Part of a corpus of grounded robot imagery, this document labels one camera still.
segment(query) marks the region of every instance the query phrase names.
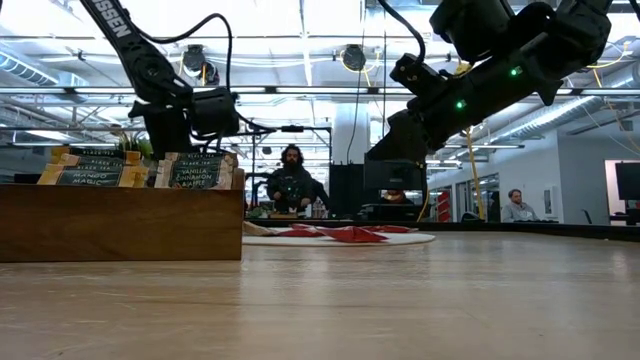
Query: white round mat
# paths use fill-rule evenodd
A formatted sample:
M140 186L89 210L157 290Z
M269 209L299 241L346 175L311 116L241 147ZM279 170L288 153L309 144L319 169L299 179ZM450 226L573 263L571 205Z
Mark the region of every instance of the white round mat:
M289 228L273 229L276 231L291 230ZM411 245L423 244L435 240L435 236L422 233L407 234L387 234L379 233L388 238L379 243L343 243L333 240L329 236L306 238L306 237L286 237L286 236L251 236L242 237L243 245L262 246L391 246L391 245Z

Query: computer screen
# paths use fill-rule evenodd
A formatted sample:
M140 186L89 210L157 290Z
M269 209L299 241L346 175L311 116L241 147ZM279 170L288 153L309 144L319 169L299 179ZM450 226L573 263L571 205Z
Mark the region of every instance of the computer screen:
M411 161L364 160L364 187L376 190L422 190L424 166Z
M620 200L640 200L640 163L616 164Z

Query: wooden box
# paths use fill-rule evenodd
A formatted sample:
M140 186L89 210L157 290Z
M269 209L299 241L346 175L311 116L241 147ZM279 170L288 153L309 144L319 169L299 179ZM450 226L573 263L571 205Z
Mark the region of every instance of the wooden box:
M0 262L240 260L236 190L0 185Z

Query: table surface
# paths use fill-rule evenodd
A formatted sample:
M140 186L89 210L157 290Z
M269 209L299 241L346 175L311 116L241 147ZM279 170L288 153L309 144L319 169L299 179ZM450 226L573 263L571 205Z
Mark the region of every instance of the table surface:
M0 264L0 359L634 359L640 244L436 233L242 262Z

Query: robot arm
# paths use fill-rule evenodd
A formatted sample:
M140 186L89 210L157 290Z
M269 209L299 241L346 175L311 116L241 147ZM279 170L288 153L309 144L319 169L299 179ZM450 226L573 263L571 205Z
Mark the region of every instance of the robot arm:
M390 76L416 98L388 119L390 131L369 158L422 161L452 135L534 92L551 105L564 77L602 55L611 3L563 0L554 11L534 2L514 15L507 0L443 0L430 19L434 32L462 60L482 63L450 75L422 63L422 48L418 57L405 54Z
M169 61L131 21L119 0L80 0L116 50L136 95L130 117L142 116L154 155L193 152L191 136L215 139L239 130L234 99L227 88L194 93Z

